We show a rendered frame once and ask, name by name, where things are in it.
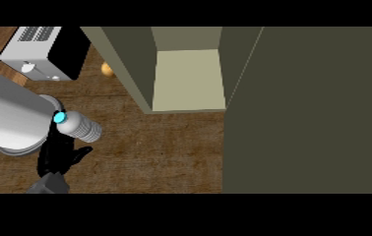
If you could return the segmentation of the small orange fruit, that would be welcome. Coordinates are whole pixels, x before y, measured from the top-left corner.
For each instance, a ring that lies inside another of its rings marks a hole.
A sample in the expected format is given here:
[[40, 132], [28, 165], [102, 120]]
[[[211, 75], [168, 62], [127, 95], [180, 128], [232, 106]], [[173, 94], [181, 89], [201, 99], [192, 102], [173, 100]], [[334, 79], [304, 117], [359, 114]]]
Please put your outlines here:
[[111, 66], [108, 65], [108, 63], [102, 64], [100, 71], [102, 71], [102, 74], [106, 77], [114, 77], [115, 76], [114, 70], [112, 70]]

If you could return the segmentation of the olive open cabinet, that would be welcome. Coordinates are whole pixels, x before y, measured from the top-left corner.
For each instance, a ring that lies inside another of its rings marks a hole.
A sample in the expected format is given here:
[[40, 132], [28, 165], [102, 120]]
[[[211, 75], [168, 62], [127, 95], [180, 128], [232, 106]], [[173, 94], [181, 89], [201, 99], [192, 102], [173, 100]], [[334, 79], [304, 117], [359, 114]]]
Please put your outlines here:
[[143, 113], [223, 112], [261, 27], [83, 29]]

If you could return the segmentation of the clear water bottle, cyan cap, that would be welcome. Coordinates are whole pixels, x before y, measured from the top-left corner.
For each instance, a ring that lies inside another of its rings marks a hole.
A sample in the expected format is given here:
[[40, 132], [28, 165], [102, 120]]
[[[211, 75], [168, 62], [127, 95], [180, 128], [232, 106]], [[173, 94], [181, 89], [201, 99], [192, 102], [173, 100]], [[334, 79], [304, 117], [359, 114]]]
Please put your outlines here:
[[86, 143], [94, 143], [102, 136], [102, 126], [91, 121], [80, 112], [57, 112], [52, 118], [56, 129], [68, 137]]

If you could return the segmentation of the dark grey cabinet door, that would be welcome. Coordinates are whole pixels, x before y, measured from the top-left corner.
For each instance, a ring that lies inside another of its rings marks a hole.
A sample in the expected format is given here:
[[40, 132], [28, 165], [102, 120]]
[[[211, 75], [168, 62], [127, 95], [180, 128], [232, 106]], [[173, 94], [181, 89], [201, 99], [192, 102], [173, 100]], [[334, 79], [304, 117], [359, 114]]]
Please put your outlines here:
[[372, 193], [372, 28], [264, 29], [224, 117], [227, 193]]

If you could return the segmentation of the silver and black toaster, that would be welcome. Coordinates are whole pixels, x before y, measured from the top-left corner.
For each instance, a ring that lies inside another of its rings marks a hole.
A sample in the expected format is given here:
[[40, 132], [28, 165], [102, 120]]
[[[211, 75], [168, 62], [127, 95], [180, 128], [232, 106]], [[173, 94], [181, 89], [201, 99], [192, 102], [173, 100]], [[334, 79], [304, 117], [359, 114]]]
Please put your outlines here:
[[32, 81], [75, 81], [88, 48], [80, 27], [18, 27], [0, 60]]

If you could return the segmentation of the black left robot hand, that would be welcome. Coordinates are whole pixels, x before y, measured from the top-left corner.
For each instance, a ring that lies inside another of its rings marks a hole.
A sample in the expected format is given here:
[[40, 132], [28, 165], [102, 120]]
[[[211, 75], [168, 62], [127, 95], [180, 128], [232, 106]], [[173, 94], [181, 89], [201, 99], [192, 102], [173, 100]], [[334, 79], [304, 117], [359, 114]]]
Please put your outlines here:
[[93, 147], [74, 148], [75, 139], [66, 136], [56, 128], [56, 123], [49, 123], [46, 142], [41, 146], [37, 171], [40, 177], [49, 173], [63, 175], [71, 166], [91, 152]]

